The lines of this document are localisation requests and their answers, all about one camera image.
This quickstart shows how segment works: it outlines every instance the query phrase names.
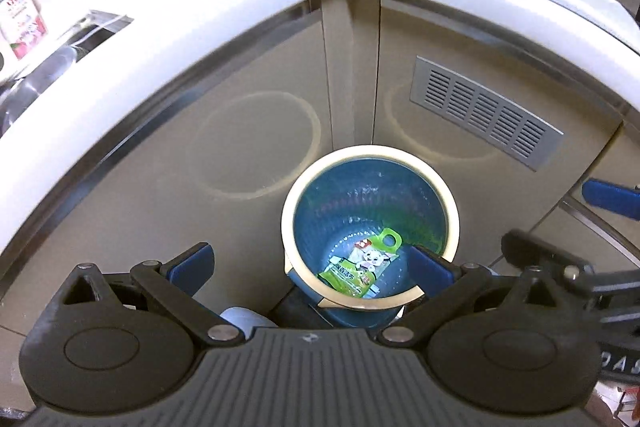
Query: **snack bag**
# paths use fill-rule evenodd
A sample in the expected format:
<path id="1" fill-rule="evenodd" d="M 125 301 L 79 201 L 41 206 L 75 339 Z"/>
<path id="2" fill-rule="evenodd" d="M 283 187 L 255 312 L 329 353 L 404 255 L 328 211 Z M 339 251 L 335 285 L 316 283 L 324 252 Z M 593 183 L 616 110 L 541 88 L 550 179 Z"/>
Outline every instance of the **snack bag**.
<path id="1" fill-rule="evenodd" d="M 385 237 L 394 239 L 392 246 L 384 243 Z M 320 279 L 327 281 L 332 288 L 352 297 L 375 296 L 376 291 L 370 291 L 374 282 L 382 272 L 399 255 L 396 253 L 402 245 L 402 238 L 391 229 L 384 229 L 378 235 L 371 235 L 358 241 L 348 258 L 332 257 L 329 266 L 318 274 Z"/>

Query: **metal vent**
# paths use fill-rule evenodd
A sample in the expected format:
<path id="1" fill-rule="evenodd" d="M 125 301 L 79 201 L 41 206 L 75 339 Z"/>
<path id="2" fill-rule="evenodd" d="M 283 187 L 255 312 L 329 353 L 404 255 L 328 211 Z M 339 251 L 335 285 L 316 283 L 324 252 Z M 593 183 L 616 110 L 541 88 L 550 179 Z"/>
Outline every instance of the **metal vent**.
<path id="1" fill-rule="evenodd" d="M 421 57 L 415 59 L 410 99 L 482 137 L 534 171 L 562 139 L 558 129 L 511 100 Z"/>

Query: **kitchen cabinet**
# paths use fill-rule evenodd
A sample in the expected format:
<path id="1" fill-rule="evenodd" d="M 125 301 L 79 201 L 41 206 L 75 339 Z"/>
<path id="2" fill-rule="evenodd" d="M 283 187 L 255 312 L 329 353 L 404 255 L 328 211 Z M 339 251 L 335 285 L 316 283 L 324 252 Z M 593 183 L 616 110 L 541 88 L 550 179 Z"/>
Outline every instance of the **kitchen cabinet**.
<path id="1" fill-rule="evenodd" d="M 198 241 L 216 254 L 215 273 L 196 294 L 205 306 L 264 313 L 284 297 L 282 206 L 302 171 L 332 150 L 321 14 L 286 21 L 233 57 L 216 52 L 194 70 L 200 76 L 169 108 L 173 116 L 26 263 L 0 303 L 0 325 L 28 333 L 78 263 L 128 271 Z"/>
<path id="2" fill-rule="evenodd" d="M 460 22 L 455 14 L 442 15 L 435 9 L 382 0 L 374 144 L 413 153 L 443 177 L 460 213 L 456 260 L 489 264 L 500 256 L 503 234 L 511 229 L 531 230 L 572 188 L 607 144 L 620 117 L 578 96 L 571 84 L 534 67 L 535 61 L 511 53 L 508 42 L 495 37 L 491 27 L 483 28 L 477 21 Z M 479 131 L 470 132 L 454 123 L 456 118 L 450 114 L 456 113 L 454 105 L 444 118 L 443 111 L 412 102 L 414 73 L 420 73 L 416 68 L 425 64 L 437 65 L 434 82 L 440 82 L 442 74 L 461 75 L 471 81 L 464 80 L 462 97 L 468 86 L 484 89 L 496 103 L 510 103 L 513 111 L 548 126 L 551 133 L 558 130 L 558 140 L 536 164 L 527 166 L 514 153 L 519 142 L 510 141 L 510 150 L 501 149 L 495 139 L 485 139 Z M 474 103 L 479 92 L 473 95 Z M 424 93 L 421 96 L 419 102 L 428 98 Z M 455 92 L 447 94 L 456 96 Z M 463 115 L 467 128 L 470 112 Z M 487 122 L 500 133 L 501 119 L 502 113 L 499 117 L 495 113 Z M 514 126 L 517 133 L 522 129 Z M 510 139 L 519 139 L 516 134 Z"/>
<path id="3" fill-rule="evenodd" d="M 640 132 L 624 126 L 589 172 L 586 181 L 591 179 L 634 190 L 640 184 Z M 576 187 L 573 196 L 640 249 L 640 221 L 589 204 L 582 196 L 582 185 Z"/>

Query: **trash can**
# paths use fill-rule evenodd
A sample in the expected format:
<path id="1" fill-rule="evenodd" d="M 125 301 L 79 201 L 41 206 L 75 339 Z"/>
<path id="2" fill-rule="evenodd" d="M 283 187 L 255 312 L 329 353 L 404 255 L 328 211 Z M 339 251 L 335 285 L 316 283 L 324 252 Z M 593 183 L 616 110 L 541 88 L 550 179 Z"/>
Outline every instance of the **trash can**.
<path id="1" fill-rule="evenodd" d="M 318 277 L 373 236 L 389 245 L 392 258 L 375 292 L 346 295 Z M 423 293 L 403 248 L 423 245 L 452 261 L 459 237 L 458 210 L 443 179 L 416 156 L 378 145 L 320 158 L 291 187 L 282 211 L 285 272 L 321 309 L 379 312 L 414 301 Z"/>

